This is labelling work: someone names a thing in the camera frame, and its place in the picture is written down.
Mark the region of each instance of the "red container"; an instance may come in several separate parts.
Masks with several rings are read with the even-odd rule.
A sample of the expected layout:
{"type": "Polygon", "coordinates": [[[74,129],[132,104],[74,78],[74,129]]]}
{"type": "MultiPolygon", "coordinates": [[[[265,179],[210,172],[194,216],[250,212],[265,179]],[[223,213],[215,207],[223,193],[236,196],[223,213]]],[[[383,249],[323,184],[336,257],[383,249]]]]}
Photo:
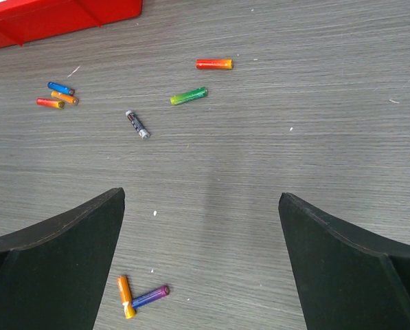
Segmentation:
{"type": "Polygon", "coordinates": [[[0,2],[0,47],[130,19],[143,0],[6,0],[0,2]]]}

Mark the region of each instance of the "purple battery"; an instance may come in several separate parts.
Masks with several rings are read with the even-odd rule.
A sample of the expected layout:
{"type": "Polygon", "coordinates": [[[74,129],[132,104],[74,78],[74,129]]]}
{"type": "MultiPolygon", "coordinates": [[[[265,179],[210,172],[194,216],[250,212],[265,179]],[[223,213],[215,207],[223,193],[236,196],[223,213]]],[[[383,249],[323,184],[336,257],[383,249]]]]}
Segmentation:
{"type": "Polygon", "coordinates": [[[131,301],[131,307],[133,307],[134,309],[138,309],[144,305],[152,303],[155,300],[163,298],[167,296],[168,294],[170,294],[170,288],[167,285],[164,285],[163,287],[160,287],[159,289],[148,292],[147,294],[144,294],[143,296],[134,298],[131,301]]]}

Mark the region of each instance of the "battery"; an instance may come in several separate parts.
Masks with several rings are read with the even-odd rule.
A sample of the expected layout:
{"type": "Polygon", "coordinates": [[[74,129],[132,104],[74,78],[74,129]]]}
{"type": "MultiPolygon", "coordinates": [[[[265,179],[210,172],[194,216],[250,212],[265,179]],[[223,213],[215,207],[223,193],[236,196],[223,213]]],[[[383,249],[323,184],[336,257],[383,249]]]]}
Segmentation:
{"type": "Polygon", "coordinates": [[[197,98],[204,98],[207,95],[206,87],[195,89],[194,91],[187,91],[186,93],[175,95],[171,97],[172,105],[180,105],[182,103],[196,100],[197,98]]]}
{"type": "Polygon", "coordinates": [[[128,110],[125,115],[127,116],[128,120],[131,121],[131,124],[141,138],[147,139],[150,137],[149,132],[144,128],[139,119],[137,119],[136,115],[131,110],[128,110]]]}
{"type": "Polygon", "coordinates": [[[234,68],[234,61],[231,59],[200,59],[196,61],[197,69],[223,69],[232,70],[234,68]]]}
{"type": "Polygon", "coordinates": [[[60,93],[59,91],[52,91],[51,96],[53,98],[66,101],[67,103],[70,103],[71,105],[77,105],[79,101],[77,97],[63,94],[63,93],[60,93]]]}
{"type": "Polygon", "coordinates": [[[156,290],[144,294],[143,296],[133,299],[132,307],[134,309],[138,309],[144,305],[152,303],[155,300],[166,297],[168,294],[170,294],[170,288],[167,285],[164,285],[156,290]]]}
{"type": "Polygon", "coordinates": [[[59,93],[67,94],[70,96],[73,96],[75,94],[75,89],[72,89],[68,86],[58,84],[57,82],[49,81],[47,83],[47,87],[59,93]]]}
{"type": "Polygon", "coordinates": [[[126,275],[122,275],[117,278],[117,287],[119,288],[119,294],[121,296],[122,306],[124,306],[125,318],[132,318],[136,315],[136,311],[132,307],[132,298],[130,287],[128,286],[128,280],[126,275]]]}
{"type": "Polygon", "coordinates": [[[37,98],[37,104],[43,105],[44,107],[52,107],[57,109],[63,109],[65,103],[63,101],[49,100],[47,98],[37,98]]]}

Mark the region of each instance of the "gray laminate surface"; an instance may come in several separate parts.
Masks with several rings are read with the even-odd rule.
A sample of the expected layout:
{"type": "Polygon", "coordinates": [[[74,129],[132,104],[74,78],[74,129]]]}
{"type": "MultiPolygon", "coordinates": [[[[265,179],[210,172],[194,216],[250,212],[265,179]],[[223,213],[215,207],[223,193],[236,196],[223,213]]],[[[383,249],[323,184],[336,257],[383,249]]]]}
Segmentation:
{"type": "Polygon", "coordinates": [[[145,0],[138,19],[0,49],[0,235],[115,186],[95,329],[304,329],[281,192],[410,244],[410,1],[145,0]],[[207,57],[235,69],[195,69],[207,57]],[[50,80],[80,105],[36,106],[50,80]],[[123,273],[172,294],[127,321],[123,273]]]}

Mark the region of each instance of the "orange battery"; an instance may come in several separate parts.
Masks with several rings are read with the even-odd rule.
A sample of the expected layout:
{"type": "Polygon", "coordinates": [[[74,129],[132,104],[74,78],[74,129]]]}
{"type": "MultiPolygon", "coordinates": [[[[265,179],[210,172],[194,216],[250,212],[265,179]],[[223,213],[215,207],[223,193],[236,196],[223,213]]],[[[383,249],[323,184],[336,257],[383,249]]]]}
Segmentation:
{"type": "Polygon", "coordinates": [[[77,105],[79,102],[79,99],[76,98],[75,96],[66,95],[66,94],[60,93],[59,91],[53,91],[51,92],[51,95],[53,98],[66,101],[67,103],[70,103],[71,105],[77,105]]]}
{"type": "Polygon", "coordinates": [[[48,100],[46,98],[37,98],[37,104],[43,105],[44,107],[53,107],[57,109],[62,109],[65,107],[65,103],[63,101],[48,100]]]}
{"type": "Polygon", "coordinates": [[[119,287],[119,294],[121,295],[122,306],[124,306],[125,318],[132,318],[136,311],[131,307],[131,291],[128,286],[126,275],[117,278],[117,287],[119,287]]]}
{"type": "Polygon", "coordinates": [[[234,68],[234,62],[231,59],[197,60],[196,68],[232,70],[234,68]]]}

